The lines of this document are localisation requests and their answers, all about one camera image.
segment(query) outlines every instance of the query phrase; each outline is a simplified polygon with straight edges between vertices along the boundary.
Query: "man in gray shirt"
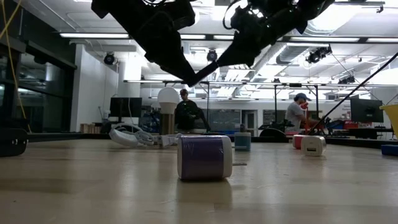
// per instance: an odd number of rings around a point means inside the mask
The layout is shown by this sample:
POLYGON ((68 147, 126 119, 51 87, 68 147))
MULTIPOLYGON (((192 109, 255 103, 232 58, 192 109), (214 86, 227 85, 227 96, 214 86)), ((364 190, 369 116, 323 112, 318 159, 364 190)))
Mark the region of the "man in gray shirt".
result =
MULTIPOLYGON (((300 131, 300 123, 307 122, 307 118, 304 115, 304 110, 301 108, 301 104, 311 101, 304 93, 299 93, 294 98, 294 102, 287 107, 285 119, 290 121, 294 127, 286 128, 286 131, 300 131)), ((315 124, 316 121, 308 119, 310 124, 315 124)))

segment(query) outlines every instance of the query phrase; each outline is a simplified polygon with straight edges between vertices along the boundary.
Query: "yellow container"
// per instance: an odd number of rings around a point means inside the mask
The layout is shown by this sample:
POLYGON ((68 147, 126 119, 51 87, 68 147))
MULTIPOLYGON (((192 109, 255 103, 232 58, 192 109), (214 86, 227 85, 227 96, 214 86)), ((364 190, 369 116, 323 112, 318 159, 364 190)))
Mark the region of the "yellow container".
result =
POLYGON ((398 131, 398 104, 381 106, 380 109, 384 110, 390 118, 394 132, 398 131))

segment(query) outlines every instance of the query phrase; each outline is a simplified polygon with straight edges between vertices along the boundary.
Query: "man in cap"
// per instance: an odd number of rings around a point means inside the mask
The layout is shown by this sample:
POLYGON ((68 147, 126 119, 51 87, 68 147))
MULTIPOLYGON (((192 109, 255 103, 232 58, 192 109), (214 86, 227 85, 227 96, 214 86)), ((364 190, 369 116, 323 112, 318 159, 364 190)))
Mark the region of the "man in cap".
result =
POLYGON ((286 128, 286 131, 300 131, 300 123, 309 122, 309 125, 314 125, 317 121, 313 119, 307 119, 304 115, 304 110, 300 105, 311 101, 304 93, 299 93, 295 96, 294 102, 287 107, 285 119, 290 121, 294 127, 286 128))
POLYGON ((180 96, 182 101, 175 109, 175 123, 178 124, 177 128, 185 131, 195 129, 195 120, 201 119, 206 130, 210 131, 210 126, 206 121, 203 111, 194 101, 188 99, 188 91, 182 89, 180 96))

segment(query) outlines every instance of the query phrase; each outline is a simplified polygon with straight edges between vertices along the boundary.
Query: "baseball cap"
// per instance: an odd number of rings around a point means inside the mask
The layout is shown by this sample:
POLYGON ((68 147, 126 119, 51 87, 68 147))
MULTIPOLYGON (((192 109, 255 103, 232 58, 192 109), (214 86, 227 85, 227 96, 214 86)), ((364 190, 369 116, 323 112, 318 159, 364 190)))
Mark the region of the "baseball cap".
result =
POLYGON ((180 90, 180 95, 185 95, 185 94, 188 94, 188 90, 186 89, 180 90))
POLYGON ((308 98, 308 97, 306 96, 306 94, 304 94, 304 93, 298 93, 298 94, 296 95, 296 97, 297 97, 297 98, 304 99, 304 100, 307 100, 307 101, 311 101, 311 99, 308 98))

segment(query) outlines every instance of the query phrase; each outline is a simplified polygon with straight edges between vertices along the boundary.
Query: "black monitor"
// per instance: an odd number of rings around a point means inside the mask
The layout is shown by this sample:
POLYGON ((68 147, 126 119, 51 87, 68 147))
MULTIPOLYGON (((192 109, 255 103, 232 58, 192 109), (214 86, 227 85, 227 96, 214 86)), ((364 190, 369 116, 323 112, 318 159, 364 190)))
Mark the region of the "black monitor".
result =
POLYGON ((351 120, 354 122, 376 122, 383 123, 383 110, 379 100, 351 99, 351 120))
POLYGON ((118 121, 120 123, 122 122, 122 118, 129 118, 130 116, 132 118, 140 118, 141 105, 142 98, 112 97, 110 116, 119 118, 118 121))

